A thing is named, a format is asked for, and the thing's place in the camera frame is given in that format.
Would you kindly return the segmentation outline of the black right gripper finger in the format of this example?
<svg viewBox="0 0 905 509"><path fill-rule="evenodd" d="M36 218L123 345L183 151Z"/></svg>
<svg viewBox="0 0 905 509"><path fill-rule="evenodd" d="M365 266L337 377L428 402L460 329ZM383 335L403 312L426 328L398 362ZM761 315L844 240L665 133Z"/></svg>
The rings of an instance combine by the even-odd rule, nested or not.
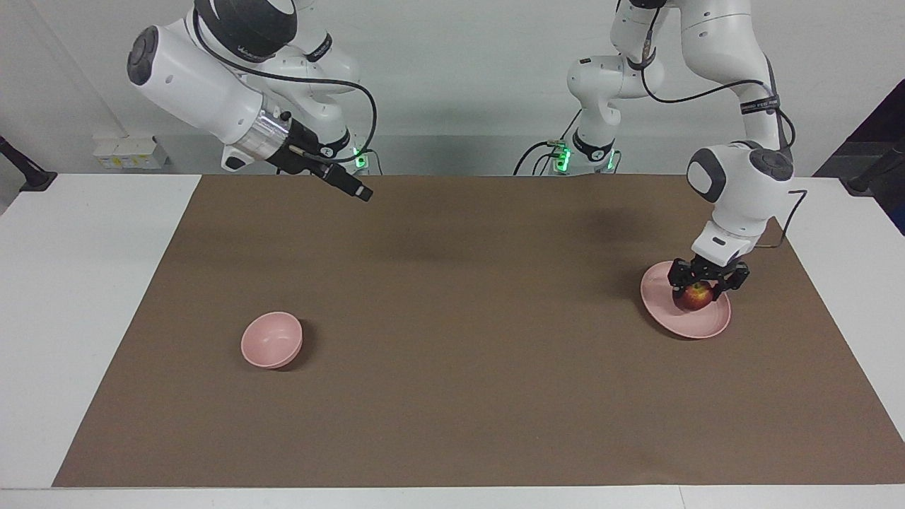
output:
<svg viewBox="0 0 905 509"><path fill-rule="evenodd" d="M357 177L349 174L343 165L327 165L324 170L323 180L330 186L336 187L350 197L356 197L368 202L374 191L362 183Z"/></svg>

